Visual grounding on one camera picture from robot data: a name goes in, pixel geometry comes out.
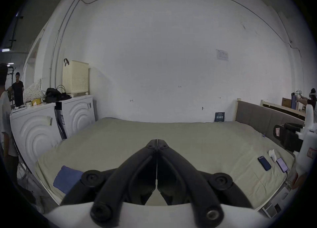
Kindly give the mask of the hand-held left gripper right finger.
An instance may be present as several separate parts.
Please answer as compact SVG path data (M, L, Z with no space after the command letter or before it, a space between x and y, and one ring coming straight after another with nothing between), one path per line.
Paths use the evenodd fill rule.
M230 175L198 171L161 139L158 139L158 191L169 206L190 203L196 225L220 225L225 216L221 204L253 208Z

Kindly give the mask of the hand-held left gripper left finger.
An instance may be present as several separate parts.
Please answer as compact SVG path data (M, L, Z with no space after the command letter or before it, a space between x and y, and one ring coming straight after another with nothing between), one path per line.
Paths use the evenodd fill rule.
M61 206L93 202L93 222L118 223L123 202L145 205L156 189L157 150L154 139L116 169L84 172Z

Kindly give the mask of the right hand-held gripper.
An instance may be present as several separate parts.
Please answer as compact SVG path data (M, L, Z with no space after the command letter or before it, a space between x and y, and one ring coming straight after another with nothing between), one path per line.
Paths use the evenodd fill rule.
M312 105L306 106L304 126L296 123L277 124L273 128L273 136L284 149L295 153L297 174L309 173L317 155L317 124Z

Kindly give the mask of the person's right hand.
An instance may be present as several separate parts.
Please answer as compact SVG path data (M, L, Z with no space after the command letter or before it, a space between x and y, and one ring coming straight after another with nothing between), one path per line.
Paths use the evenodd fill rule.
M293 179L291 183L291 190L297 190L297 189L299 190L305 183L307 176L308 176L307 172L300 175L296 172L295 178Z

